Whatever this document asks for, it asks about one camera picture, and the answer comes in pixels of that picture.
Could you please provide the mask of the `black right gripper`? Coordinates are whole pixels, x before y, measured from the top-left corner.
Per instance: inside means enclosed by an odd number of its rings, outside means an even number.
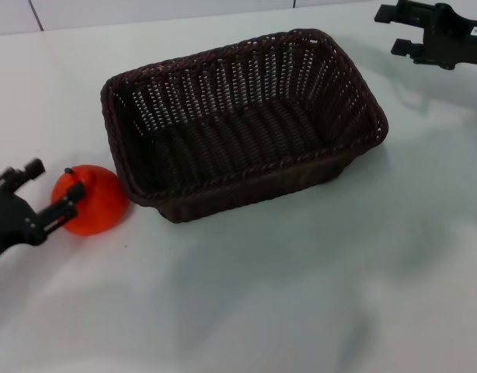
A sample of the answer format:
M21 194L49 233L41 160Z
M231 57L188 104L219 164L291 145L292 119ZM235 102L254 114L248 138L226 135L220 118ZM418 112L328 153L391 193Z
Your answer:
M414 64L435 65L445 70L457 64L477 65L477 20L457 14L450 5L426 5L399 1L381 5L375 22L397 22L423 29L423 42L397 39L391 53L408 56Z

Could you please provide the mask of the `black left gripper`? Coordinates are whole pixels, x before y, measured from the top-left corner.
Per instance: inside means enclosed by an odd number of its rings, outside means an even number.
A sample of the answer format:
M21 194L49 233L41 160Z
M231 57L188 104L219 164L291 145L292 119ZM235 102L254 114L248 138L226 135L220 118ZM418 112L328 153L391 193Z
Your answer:
M75 183L56 202L33 215L28 203L13 194L44 172L42 161L33 159L23 169L8 167L0 175L0 256L15 245L41 245L52 232L78 215L76 204L86 195L82 182Z

